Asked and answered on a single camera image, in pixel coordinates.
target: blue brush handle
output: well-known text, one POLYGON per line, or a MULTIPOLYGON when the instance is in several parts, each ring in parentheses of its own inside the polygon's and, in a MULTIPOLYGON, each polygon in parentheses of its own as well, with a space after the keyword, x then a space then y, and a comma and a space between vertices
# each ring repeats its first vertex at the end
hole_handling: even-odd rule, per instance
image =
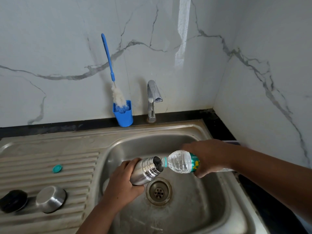
POLYGON ((110 60, 110 52, 108 51, 108 46, 107 46, 105 35, 101 34, 101 37, 102 37, 102 41, 103 41, 103 44, 104 44, 106 56, 107 56, 107 59, 108 59, 108 64, 110 65, 112 81, 115 81, 115 74, 113 72, 112 62, 110 60))

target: plastic water bottle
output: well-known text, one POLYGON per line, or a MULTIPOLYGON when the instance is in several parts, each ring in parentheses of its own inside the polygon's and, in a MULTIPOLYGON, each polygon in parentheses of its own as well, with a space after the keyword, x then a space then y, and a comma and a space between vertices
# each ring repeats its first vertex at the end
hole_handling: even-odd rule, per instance
POLYGON ((196 155, 190 152, 177 150, 168 157, 163 157, 161 165, 165 168, 169 167, 177 173, 192 173, 198 168, 199 159, 196 155))

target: person's left arm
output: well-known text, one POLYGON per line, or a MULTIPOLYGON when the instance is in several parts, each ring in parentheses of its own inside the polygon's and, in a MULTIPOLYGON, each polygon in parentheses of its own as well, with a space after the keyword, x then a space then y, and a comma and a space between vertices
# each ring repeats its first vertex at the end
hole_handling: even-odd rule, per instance
POLYGON ((140 158, 123 161, 110 176, 102 200, 80 226, 76 234, 106 234, 124 206, 144 192, 144 186, 133 186, 130 176, 140 158))

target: faucet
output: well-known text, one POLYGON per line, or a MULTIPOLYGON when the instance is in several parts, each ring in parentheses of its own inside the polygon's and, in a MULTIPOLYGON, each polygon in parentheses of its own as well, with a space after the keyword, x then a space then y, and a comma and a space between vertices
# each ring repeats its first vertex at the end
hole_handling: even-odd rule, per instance
POLYGON ((153 80, 150 80, 147 83, 147 98, 149 101, 148 104, 148 111, 149 111, 149 122, 156 122, 156 116, 154 111, 154 102, 162 102, 162 97, 160 95, 160 92, 157 88, 156 82, 153 80))

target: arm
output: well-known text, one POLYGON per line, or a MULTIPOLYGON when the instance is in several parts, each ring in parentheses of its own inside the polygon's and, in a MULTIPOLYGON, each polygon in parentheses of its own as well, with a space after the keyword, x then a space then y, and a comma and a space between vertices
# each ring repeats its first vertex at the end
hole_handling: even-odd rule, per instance
POLYGON ((197 177, 222 168, 233 169, 312 223, 311 169, 216 139, 185 144, 182 149, 199 158, 194 173, 197 177))
POLYGON ((133 186, 130 176, 139 158, 123 161, 110 176, 100 203, 80 226, 76 234, 106 234, 116 214, 144 192, 144 186, 133 186))

